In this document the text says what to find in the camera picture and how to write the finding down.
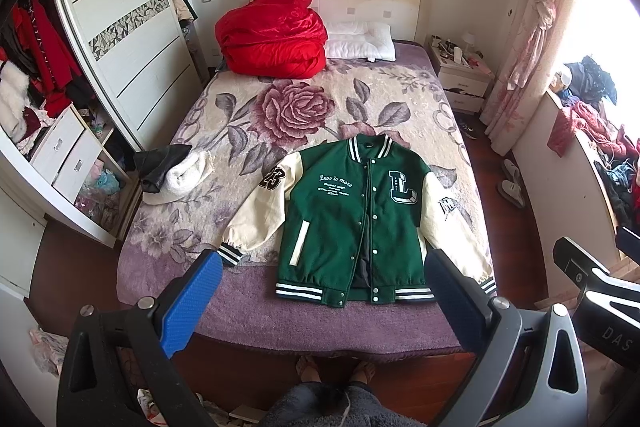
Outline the green varsity jacket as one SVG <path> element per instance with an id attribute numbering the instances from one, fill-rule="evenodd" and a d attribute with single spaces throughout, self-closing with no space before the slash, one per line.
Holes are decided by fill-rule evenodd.
<path id="1" fill-rule="evenodd" d="M 490 254 L 434 170 L 386 135 L 357 134 L 285 156 L 244 200 L 222 234 L 227 265 L 281 236 L 276 293 L 341 308 L 434 298 L 425 259 L 443 251 L 485 293 Z"/>

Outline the clothes pile on desk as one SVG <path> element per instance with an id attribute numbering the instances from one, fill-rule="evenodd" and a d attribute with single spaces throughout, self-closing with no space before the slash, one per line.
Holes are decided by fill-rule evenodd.
<path id="1" fill-rule="evenodd" d="M 606 117 L 617 103 L 615 83 L 608 72 L 586 55 L 565 63 L 558 72 L 563 88 L 558 92 L 562 109 L 556 115 L 547 146 L 562 157 L 580 131 L 596 146 L 594 163 L 619 225 L 639 231 L 639 142 L 620 124 Z"/>

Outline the hanging red clothes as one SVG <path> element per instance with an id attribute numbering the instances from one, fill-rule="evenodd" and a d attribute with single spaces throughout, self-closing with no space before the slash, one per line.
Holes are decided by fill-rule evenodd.
<path id="1" fill-rule="evenodd" d="M 82 72 L 40 0 L 14 5 L 1 28 L 1 47 L 26 72 L 49 117 L 58 117 L 72 103 L 67 87 Z"/>

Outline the white desk by window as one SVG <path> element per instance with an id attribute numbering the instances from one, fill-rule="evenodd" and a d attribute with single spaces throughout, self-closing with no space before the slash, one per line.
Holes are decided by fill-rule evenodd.
<path id="1" fill-rule="evenodd" d="M 622 259 L 615 246 L 617 222 L 594 162 L 596 149 L 584 132 L 570 136 L 558 155 L 548 147 L 556 116 L 564 107 L 547 91 L 513 147 L 536 220 L 542 252 L 551 258 L 557 239 L 568 236 L 611 268 Z"/>

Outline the white slippers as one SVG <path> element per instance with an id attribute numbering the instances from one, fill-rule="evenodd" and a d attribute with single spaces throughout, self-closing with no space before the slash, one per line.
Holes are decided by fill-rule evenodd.
<path id="1" fill-rule="evenodd" d="M 521 171 L 509 158 L 504 158 L 501 163 L 504 179 L 498 183 L 498 193 L 518 209 L 526 206 L 523 194 Z"/>

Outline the white bedside nightstand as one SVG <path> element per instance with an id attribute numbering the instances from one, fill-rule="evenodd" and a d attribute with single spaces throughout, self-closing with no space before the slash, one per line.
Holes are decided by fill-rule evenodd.
<path id="1" fill-rule="evenodd" d="M 479 67 L 472 67 L 465 62 L 465 56 L 462 56 L 461 64 L 456 63 L 439 38 L 430 39 L 428 52 L 452 109 L 467 114 L 480 113 L 494 83 L 494 75 L 483 72 Z"/>

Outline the black and white garment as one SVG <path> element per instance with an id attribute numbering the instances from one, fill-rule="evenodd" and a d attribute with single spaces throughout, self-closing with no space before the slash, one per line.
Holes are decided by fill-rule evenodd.
<path id="1" fill-rule="evenodd" d="M 188 144 L 171 144 L 134 154 L 134 167 L 142 187 L 145 205 L 177 202 L 201 185 L 213 172 L 208 150 L 194 150 Z"/>

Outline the white drawer unit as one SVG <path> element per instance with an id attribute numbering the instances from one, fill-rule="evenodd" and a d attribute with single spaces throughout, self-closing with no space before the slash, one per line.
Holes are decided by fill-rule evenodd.
<path id="1" fill-rule="evenodd" d="M 30 165 L 73 204 L 101 150 L 99 140 L 70 105 L 32 151 Z"/>

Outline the pink floral curtain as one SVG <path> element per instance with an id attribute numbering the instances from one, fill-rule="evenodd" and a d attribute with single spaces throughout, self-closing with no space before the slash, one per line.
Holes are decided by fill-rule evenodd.
<path id="1" fill-rule="evenodd" d="M 480 121 L 492 150 L 504 156 L 518 143 L 550 83 L 574 0 L 524 0 L 516 9 L 506 58 Z"/>

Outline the white pillow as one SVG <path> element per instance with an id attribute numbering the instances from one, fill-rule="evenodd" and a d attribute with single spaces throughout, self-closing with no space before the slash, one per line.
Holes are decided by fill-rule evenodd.
<path id="1" fill-rule="evenodd" d="M 339 60 L 396 61 L 392 28 L 381 22 L 327 23 L 326 58 Z"/>

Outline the red folded quilt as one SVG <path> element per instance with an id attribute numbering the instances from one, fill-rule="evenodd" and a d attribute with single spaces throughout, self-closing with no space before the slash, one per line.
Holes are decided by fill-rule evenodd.
<path id="1" fill-rule="evenodd" d="M 215 24 L 221 54 L 232 72 L 308 79 L 326 66 L 328 40 L 312 0 L 253 0 Z"/>

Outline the white sliding wardrobe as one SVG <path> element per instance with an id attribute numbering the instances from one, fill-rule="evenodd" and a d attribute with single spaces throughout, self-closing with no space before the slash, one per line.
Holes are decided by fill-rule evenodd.
<path id="1" fill-rule="evenodd" d="M 171 0 L 54 0 L 77 60 L 135 150 L 170 142 L 202 85 Z"/>

